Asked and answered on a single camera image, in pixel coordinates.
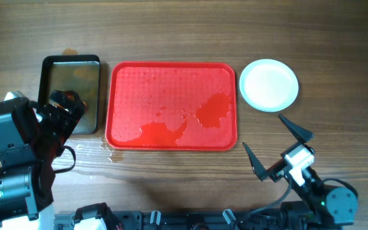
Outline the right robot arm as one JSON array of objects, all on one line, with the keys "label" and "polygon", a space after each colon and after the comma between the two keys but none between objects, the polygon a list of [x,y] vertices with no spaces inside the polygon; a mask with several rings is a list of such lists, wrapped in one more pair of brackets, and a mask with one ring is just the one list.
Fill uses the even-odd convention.
[{"label": "right robot arm", "polygon": [[337,178],[321,179],[311,167],[315,151],[307,145],[314,134],[283,115],[279,119],[295,137],[296,143],[281,154],[281,159],[265,169],[256,155],[243,142],[254,174],[260,181],[285,179],[288,188],[271,204],[250,210],[230,222],[233,228],[253,218],[273,217],[277,229],[342,229],[354,223],[358,209],[358,192]]}]

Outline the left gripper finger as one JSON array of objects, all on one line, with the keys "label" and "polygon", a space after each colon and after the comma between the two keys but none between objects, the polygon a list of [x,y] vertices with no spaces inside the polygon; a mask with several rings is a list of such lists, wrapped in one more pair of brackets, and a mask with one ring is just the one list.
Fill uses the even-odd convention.
[{"label": "left gripper finger", "polygon": [[54,90],[49,96],[49,102],[64,109],[73,107],[73,91]]},{"label": "left gripper finger", "polygon": [[80,99],[78,94],[74,94],[72,114],[75,117],[82,117],[86,112],[86,104]]}]

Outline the green and orange sponge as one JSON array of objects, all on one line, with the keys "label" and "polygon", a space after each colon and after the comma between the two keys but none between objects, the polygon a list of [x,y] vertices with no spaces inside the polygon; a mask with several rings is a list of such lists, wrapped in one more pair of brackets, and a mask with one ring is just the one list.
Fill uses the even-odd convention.
[{"label": "green and orange sponge", "polygon": [[63,109],[68,109],[69,111],[86,110],[86,104],[80,99],[79,95],[74,91],[54,90],[50,94],[49,100],[54,102],[54,105],[59,105]]}]

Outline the white plate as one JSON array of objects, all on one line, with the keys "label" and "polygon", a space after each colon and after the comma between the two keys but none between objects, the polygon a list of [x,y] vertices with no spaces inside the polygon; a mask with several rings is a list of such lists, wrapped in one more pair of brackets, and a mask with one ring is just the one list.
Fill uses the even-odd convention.
[{"label": "white plate", "polygon": [[259,59],[247,65],[239,80],[243,99],[263,112],[279,112],[289,107],[299,93],[295,73],[274,59]]}]

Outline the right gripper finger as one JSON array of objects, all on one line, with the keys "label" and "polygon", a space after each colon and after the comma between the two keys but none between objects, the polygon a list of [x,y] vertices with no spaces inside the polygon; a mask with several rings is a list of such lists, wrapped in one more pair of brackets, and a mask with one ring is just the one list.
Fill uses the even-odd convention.
[{"label": "right gripper finger", "polygon": [[281,114],[278,117],[298,142],[305,144],[314,138],[314,134],[311,131],[296,125]]},{"label": "right gripper finger", "polygon": [[247,155],[249,157],[253,173],[261,181],[267,179],[268,175],[266,174],[266,169],[263,167],[262,163],[259,161],[259,159],[255,156],[255,154],[252,152],[252,150],[245,142],[242,142],[242,145],[245,148],[245,151],[247,152]]}]

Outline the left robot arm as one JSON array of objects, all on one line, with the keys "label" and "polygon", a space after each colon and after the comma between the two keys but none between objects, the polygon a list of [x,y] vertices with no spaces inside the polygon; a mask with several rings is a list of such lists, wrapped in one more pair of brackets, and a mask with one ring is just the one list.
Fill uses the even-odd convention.
[{"label": "left robot arm", "polygon": [[86,111],[74,91],[54,90],[51,103],[40,104],[25,96],[0,102],[0,227],[10,219],[38,220],[54,199],[52,184],[57,174],[70,167],[53,169]]}]

